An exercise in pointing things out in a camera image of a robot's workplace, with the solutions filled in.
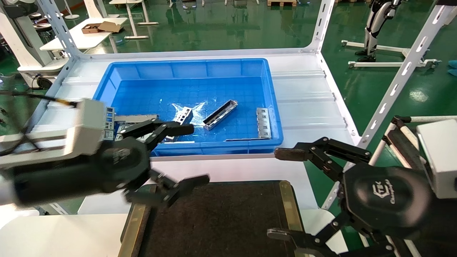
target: robotic arm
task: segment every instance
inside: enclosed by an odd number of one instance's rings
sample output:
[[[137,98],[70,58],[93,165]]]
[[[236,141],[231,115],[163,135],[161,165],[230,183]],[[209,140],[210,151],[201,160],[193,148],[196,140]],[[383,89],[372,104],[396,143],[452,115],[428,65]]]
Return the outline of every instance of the robotic arm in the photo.
[[[343,168],[328,155],[355,165],[343,173]],[[386,235],[453,244],[454,237],[443,228],[452,223],[449,214],[457,210],[457,203],[454,199],[438,199],[424,171],[370,166],[370,152],[325,137],[313,143],[298,143],[292,149],[278,148],[275,157],[311,161],[330,179],[340,182],[341,213],[315,236],[301,231],[268,230],[270,238],[291,241],[298,252],[316,257],[394,256],[394,245]],[[371,238],[374,245],[341,254],[332,252],[325,243],[344,226]]]
[[[104,122],[101,102],[84,99],[76,105],[75,126],[65,131],[27,134],[35,144],[48,148],[22,149],[0,158],[6,182],[0,183],[0,205],[37,206],[60,199],[123,190],[127,201],[172,205],[193,188],[209,183],[209,176],[173,181],[150,167],[150,152],[166,137],[192,134],[193,125],[151,119],[125,129],[120,141],[100,142]],[[136,138],[152,133],[144,143]],[[18,135],[0,137],[0,147],[21,142]],[[56,146],[64,140],[64,146]],[[137,191],[149,179],[160,193]]]

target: white shelf surface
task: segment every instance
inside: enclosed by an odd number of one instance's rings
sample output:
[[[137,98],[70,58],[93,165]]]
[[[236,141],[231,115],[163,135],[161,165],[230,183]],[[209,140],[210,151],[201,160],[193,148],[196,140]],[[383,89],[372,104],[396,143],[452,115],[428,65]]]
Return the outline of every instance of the white shelf surface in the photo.
[[[297,142],[313,142],[324,136],[352,145],[357,143],[357,133],[348,130],[348,125],[355,126],[336,84],[331,75],[326,76],[329,71],[324,72],[326,65],[321,65],[321,57],[313,53],[79,60],[63,81],[56,97],[70,100],[92,98],[106,68],[114,61],[227,58],[268,60],[284,134],[280,147],[292,148]],[[73,125],[74,118],[74,109],[50,103],[32,132],[67,129]],[[318,208],[304,165],[273,159],[273,154],[175,156],[153,158],[153,161],[154,167],[179,179],[184,175],[208,173],[212,181],[288,180],[296,191],[300,191],[297,196],[301,209]],[[219,177],[213,170],[221,170],[221,167],[224,167],[221,174],[225,174]],[[110,213],[98,208],[98,204],[106,208],[109,208],[108,205],[115,206],[111,213],[125,213],[126,205],[120,193],[87,197],[80,212]]]

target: green floor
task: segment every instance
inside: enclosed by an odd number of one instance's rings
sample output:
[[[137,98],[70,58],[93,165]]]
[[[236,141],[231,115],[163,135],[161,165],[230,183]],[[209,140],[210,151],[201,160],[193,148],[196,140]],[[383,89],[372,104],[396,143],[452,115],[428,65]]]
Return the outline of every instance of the green floor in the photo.
[[[266,6],[265,0],[260,0],[260,5],[249,0],[246,8],[234,6],[233,0],[229,0],[227,6],[221,0],[208,0],[202,8],[198,0],[195,9],[185,10],[181,1],[169,8],[166,0],[147,0],[150,20],[158,21],[160,24],[137,26],[137,31],[139,35],[149,35],[150,38],[124,40],[124,36],[131,35],[128,24],[124,26],[125,32],[116,35],[115,38],[120,53],[304,47],[311,42],[320,7],[319,0],[307,1],[299,3],[297,7],[270,8]],[[431,4],[432,0],[404,1],[398,9],[397,16],[386,22],[378,37],[379,44],[410,47],[428,16]],[[109,14],[117,13],[121,17],[127,17],[124,6],[116,9],[108,4],[108,0],[105,0],[105,5]],[[135,22],[143,21],[141,6],[133,8],[132,12]],[[74,13],[80,14],[81,17],[78,20],[67,21],[70,28],[86,18],[84,7],[75,10]],[[360,134],[397,72],[396,68],[348,69],[347,62],[356,59],[355,49],[342,48],[340,42],[343,39],[362,42],[368,14],[368,4],[364,2],[335,4],[322,50]],[[449,60],[457,59],[455,40],[457,21],[441,29],[426,56],[440,59],[443,63],[434,70],[417,68],[388,117],[395,114],[457,114],[457,77],[447,73],[446,65]],[[109,41],[106,40],[91,50],[91,53],[112,53]],[[377,59],[401,61],[402,58],[379,52]],[[2,61],[0,72],[10,74],[16,66],[13,58]],[[384,131],[386,126],[387,123],[384,123],[381,131]],[[369,147],[370,150],[376,147],[380,135],[376,135],[374,143]],[[397,161],[388,152],[378,162],[381,166],[396,164]],[[320,205],[333,183],[311,164],[305,165]],[[338,208],[332,208],[332,212],[336,214]],[[351,248],[357,245],[355,241],[357,239],[351,241]]]

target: blue object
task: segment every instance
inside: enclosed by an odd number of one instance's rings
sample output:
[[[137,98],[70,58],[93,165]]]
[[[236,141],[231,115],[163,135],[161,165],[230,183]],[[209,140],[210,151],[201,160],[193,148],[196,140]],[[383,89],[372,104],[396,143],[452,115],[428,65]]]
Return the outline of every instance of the blue object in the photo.
[[[448,70],[447,72],[449,72],[450,74],[452,74],[454,76],[457,76],[457,70]]]
[[[454,69],[457,69],[457,60],[449,61],[449,66],[453,67]]]
[[[108,66],[93,99],[114,107],[116,115],[158,114],[171,121],[192,108],[192,135],[158,145],[153,156],[271,153],[282,143],[282,127],[266,59],[115,62]],[[203,120],[228,100],[238,106],[213,129]],[[268,108],[271,139],[258,138],[256,109]]]

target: black cable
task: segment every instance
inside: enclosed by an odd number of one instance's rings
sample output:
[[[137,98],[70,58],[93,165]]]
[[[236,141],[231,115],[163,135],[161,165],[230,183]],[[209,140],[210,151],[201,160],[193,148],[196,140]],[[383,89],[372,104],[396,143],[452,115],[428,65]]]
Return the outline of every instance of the black cable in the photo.
[[[130,33],[129,33],[128,37],[130,37],[131,35],[132,35],[132,29],[130,28]],[[127,39],[124,43],[122,43],[122,44],[120,44],[120,45],[116,45],[116,47],[122,46],[122,45],[128,43],[129,41],[130,41],[130,39]]]
[[[49,101],[53,101],[53,102],[59,102],[61,104],[68,105],[68,106],[73,106],[73,107],[76,107],[78,105],[78,102],[69,102],[69,101],[61,99],[61,98],[36,95],[36,94],[32,94],[32,93],[27,93],[27,92],[1,90],[0,91],[0,95],[5,95],[5,96],[26,96],[26,97],[29,97],[29,98],[39,98],[39,99],[49,100]]]
[[[41,96],[41,95],[35,95],[35,94],[31,94],[31,93],[26,93],[26,92],[17,92],[17,91],[0,91],[0,95],[5,95],[5,96],[25,96],[25,97],[28,97],[28,98],[38,98],[38,99],[43,99],[43,100],[49,100],[49,101],[53,101],[53,102],[59,102],[59,103],[62,103],[64,105],[68,105],[68,106],[73,106],[73,107],[76,107],[77,106],[77,102],[69,102],[67,100],[64,100],[64,99],[60,99],[60,98],[55,98],[55,97],[50,97],[50,96]],[[9,105],[9,109],[10,110],[14,110],[14,101],[13,101],[13,97],[11,98],[11,100],[8,101],[8,105]],[[27,101],[27,109],[28,111],[30,112],[31,109],[32,109],[32,104],[30,101]],[[23,136],[21,138],[21,140],[16,144],[14,145],[13,147],[7,149],[7,150],[4,150],[2,152],[0,152],[0,156],[4,156],[4,155],[9,155],[11,153],[13,153],[21,144],[23,143],[30,143],[33,145],[33,147],[35,149],[37,149],[38,151],[41,151],[42,149],[40,149],[38,147],[38,145],[35,143],[34,140],[31,140],[28,136],[27,136],[27,131],[29,129],[29,122],[27,121],[26,124],[24,125],[24,127],[21,128],[21,125],[19,124],[19,121],[18,119],[16,119],[14,116],[11,117],[11,121],[13,123],[13,127],[19,132],[21,133]]]
[[[31,85],[32,85],[32,93],[33,93],[33,82],[35,81],[35,79],[36,79],[37,77],[40,77],[40,76],[41,76],[41,74],[38,73],[38,74],[35,75],[35,77],[34,77],[33,80],[32,80],[32,83],[31,83]]]

